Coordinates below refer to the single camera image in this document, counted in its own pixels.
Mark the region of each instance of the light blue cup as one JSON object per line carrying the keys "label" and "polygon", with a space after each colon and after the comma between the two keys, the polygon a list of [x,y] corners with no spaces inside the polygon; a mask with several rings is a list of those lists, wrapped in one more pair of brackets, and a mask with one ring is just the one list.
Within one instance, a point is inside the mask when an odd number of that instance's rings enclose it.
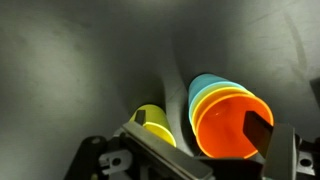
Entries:
{"label": "light blue cup", "polygon": [[217,85],[225,85],[230,87],[238,87],[241,89],[246,89],[240,84],[231,82],[227,79],[224,79],[222,77],[213,75],[213,74],[202,74],[196,77],[189,86],[189,121],[192,125],[192,110],[191,107],[193,107],[195,104],[195,99],[197,99],[201,93],[203,93],[206,89],[211,88],[213,86]]}

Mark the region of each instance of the gray surface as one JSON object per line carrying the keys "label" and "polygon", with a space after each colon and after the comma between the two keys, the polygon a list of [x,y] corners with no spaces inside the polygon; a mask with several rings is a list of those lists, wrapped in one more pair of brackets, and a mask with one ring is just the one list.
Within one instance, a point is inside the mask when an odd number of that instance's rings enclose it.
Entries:
{"label": "gray surface", "polygon": [[186,89],[203,72],[313,140],[319,15],[316,0],[1,0],[0,179],[62,179],[83,138],[110,138],[148,102],[191,154]]}

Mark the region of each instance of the cup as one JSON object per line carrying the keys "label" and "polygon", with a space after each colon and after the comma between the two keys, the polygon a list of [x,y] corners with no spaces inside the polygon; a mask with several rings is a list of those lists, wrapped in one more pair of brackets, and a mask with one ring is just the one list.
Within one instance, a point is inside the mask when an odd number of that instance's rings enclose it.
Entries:
{"label": "cup", "polygon": [[273,115],[268,105],[246,93],[221,94],[220,98],[207,103],[195,128],[200,149],[214,158],[249,158],[256,154],[256,148],[242,130],[245,113],[255,111],[273,126]]}
{"label": "cup", "polygon": [[196,77],[189,86],[189,121],[192,124],[192,115],[194,108],[198,105],[208,93],[223,87],[238,87],[245,89],[240,84],[231,82],[227,79],[215,76],[213,74],[202,74]]}
{"label": "cup", "polygon": [[251,96],[254,96],[250,91],[246,89],[241,89],[238,87],[222,87],[222,88],[216,88],[215,90],[211,91],[210,93],[206,94],[201,100],[199,99],[199,102],[196,103],[196,107],[194,108],[194,112],[192,115],[192,130],[194,134],[196,134],[196,126],[197,122],[199,120],[199,117],[201,113],[215,100],[231,95],[236,93],[242,93],[242,94],[249,94]]}
{"label": "cup", "polygon": [[142,126],[172,146],[176,147],[176,141],[171,133],[165,112],[156,105],[143,105],[135,111],[133,116],[130,118],[130,121],[134,121],[136,119],[136,114],[139,110],[145,110],[145,119]]}

